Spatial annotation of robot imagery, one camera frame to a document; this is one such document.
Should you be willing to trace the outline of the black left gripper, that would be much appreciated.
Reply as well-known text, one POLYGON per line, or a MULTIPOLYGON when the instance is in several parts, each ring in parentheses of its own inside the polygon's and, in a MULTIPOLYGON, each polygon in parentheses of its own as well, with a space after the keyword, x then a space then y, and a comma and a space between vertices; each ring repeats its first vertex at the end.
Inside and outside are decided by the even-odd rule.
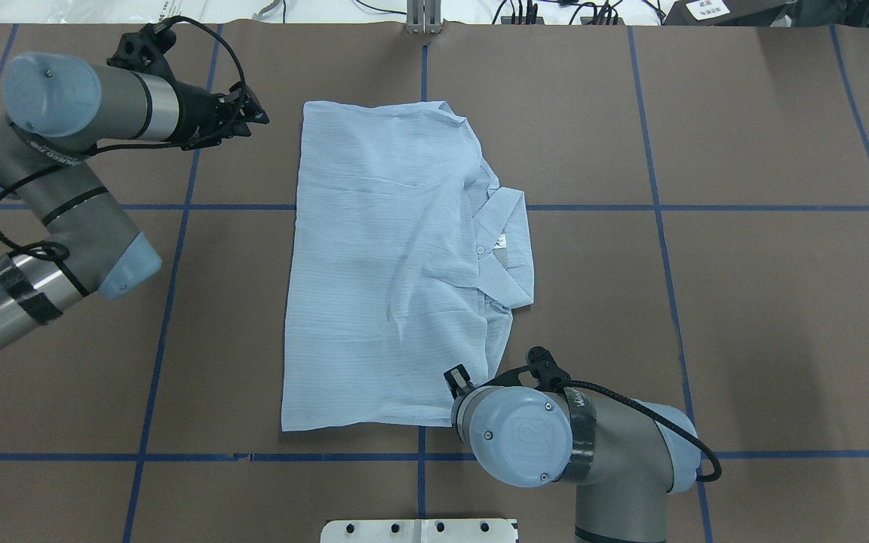
POLYGON ((268 113, 245 83, 234 83, 227 95, 179 83, 178 145, 182 150, 218 146, 224 139, 250 137, 249 124, 268 124, 268 113))

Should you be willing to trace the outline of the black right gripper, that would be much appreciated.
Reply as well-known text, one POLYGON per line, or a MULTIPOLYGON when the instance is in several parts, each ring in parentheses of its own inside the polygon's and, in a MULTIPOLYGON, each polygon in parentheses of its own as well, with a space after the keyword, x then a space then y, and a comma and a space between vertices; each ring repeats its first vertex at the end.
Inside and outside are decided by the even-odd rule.
POLYGON ((459 400, 478 388, 464 364, 458 364, 444 372, 444 379, 453 400, 459 400))

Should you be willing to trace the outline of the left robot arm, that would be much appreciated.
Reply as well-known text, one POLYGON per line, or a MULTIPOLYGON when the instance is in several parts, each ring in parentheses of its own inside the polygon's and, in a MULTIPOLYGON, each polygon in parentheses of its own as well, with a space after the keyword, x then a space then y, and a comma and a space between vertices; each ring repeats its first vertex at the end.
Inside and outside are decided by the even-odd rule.
POLYGON ((0 351, 93 293, 121 298, 162 266, 88 165, 100 141, 196 150, 269 123, 244 80, 221 94, 191 86, 152 46, 103 65, 22 53, 7 66, 2 99, 0 351))

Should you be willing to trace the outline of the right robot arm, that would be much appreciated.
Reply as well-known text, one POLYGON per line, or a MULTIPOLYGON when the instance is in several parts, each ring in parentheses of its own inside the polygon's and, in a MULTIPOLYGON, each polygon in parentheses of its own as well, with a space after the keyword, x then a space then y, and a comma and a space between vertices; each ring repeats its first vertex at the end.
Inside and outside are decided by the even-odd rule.
POLYGON ((476 385, 445 372, 451 424, 476 461, 518 488, 576 489, 577 542, 665 542, 669 495, 697 484, 707 454, 689 416, 604 386, 512 370, 476 385))

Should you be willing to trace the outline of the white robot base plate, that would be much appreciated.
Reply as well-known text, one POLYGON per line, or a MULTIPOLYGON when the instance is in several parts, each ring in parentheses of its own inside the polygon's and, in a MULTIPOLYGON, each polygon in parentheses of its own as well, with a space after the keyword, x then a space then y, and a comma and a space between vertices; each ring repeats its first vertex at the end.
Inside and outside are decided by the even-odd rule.
POLYGON ((516 520, 444 518, 336 520, 325 523, 321 542, 518 542, 516 520))

